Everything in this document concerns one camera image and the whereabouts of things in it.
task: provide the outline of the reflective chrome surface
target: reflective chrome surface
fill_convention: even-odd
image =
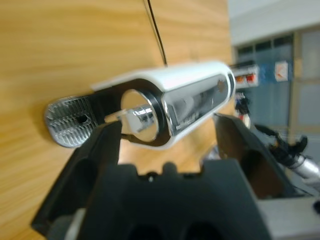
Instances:
[[[320,178],[320,166],[302,155],[296,159],[296,164],[290,166],[289,169],[304,179]]]
[[[105,122],[122,122],[122,133],[131,134],[144,142],[153,141],[159,132],[159,124],[152,103],[137,90],[126,91],[121,99],[121,111],[105,117]]]
[[[217,108],[229,94],[230,82],[222,74],[164,93],[162,104],[171,136]]]

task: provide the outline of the black cable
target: black cable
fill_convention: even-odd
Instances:
[[[302,188],[300,188],[300,187],[297,187],[297,186],[295,186],[295,185],[293,185],[293,184],[291,184],[295,189],[298,189],[298,190],[300,190],[301,192],[303,192],[303,193],[305,193],[305,194],[307,194],[307,195],[309,195],[309,196],[311,196],[311,197],[314,197],[314,195],[313,194],[311,194],[310,192],[307,192],[306,190],[303,190]]]
[[[149,11],[147,11],[147,12],[150,12],[150,15],[148,14],[149,20],[150,20],[150,22],[153,23],[153,32],[154,32],[154,34],[156,36],[156,39],[157,39],[157,42],[158,42],[158,46],[160,48],[163,64],[167,67],[168,63],[167,63],[167,57],[166,57],[164,45],[163,45],[162,40],[161,40],[161,36],[160,36],[160,33],[159,33],[159,29],[158,29],[158,26],[157,26],[157,22],[156,22],[156,18],[155,18],[155,15],[154,15],[154,11],[152,10],[152,6],[151,6],[150,0],[144,0],[144,6],[149,8]]]

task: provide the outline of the ridged metal plate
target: ridged metal plate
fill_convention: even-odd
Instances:
[[[52,138],[61,146],[81,146],[98,125],[87,96],[61,98],[47,106],[46,126]]]

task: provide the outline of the screw hole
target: screw hole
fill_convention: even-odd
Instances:
[[[76,116],[75,120],[79,123],[79,124],[84,124],[86,121],[88,121],[88,116],[87,115],[81,115],[81,116]]]

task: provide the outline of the wood grain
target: wood grain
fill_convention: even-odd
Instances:
[[[169,64],[231,64],[227,0],[153,0],[152,6]]]
[[[197,60],[231,59],[225,1],[166,1],[155,0],[153,7],[170,64],[190,61],[190,46]],[[201,24],[190,23],[195,17]],[[29,224],[73,151],[52,142],[45,106],[163,63],[142,0],[3,0],[0,21],[0,239],[38,240]],[[225,111],[232,110],[231,103]],[[167,161],[197,171],[214,143],[207,121],[163,152],[122,141],[119,161],[134,163],[142,174],[160,172]]]

